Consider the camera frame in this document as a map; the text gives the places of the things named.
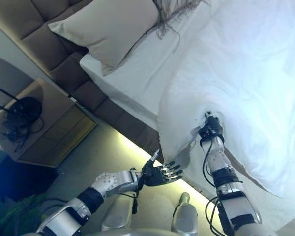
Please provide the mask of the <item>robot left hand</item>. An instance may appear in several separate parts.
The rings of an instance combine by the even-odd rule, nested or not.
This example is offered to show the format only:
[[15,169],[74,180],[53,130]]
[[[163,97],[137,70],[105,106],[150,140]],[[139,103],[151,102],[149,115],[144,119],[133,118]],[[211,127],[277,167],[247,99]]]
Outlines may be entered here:
[[155,187],[169,184],[182,178],[183,170],[175,161],[155,167],[154,163],[159,156],[162,156],[160,149],[156,150],[153,156],[142,167],[141,177],[138,181],[140,189],[144,185]]

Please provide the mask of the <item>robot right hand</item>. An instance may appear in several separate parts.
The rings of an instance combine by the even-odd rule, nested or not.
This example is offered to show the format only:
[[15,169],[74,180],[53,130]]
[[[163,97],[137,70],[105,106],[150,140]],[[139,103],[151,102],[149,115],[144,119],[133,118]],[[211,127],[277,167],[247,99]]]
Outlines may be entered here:
[[214,137],[222,138],[223,128],[218,117],[215,117],[211,112],[206,112],[205,118],[204,126],[198,131],[201,138],[204,140],[212,139]]

